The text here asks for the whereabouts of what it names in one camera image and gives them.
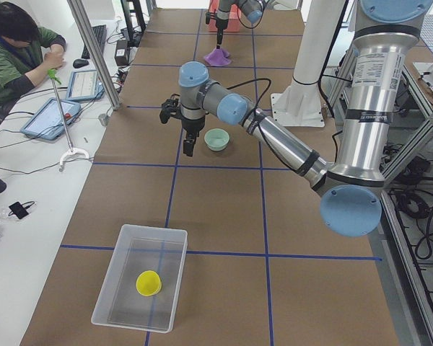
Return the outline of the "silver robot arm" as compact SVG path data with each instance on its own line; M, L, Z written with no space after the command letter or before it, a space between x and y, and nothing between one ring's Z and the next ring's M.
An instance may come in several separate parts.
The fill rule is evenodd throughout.
M359 1L352 49L357 62L342 139L335 161L316 150L240 94L210 78L198 61L179 70L183 125L203 125L214 115L240 125L265 144L320 196L324 224L343 236L363 236L380 223L383 149L405 59L420 38L430 1Z
M228 28L231 8L235 5L246 19L257 26L263 17L269 1L263 0L222 0L219 1L213 18L216 25L216 49L221 48L224 31Z

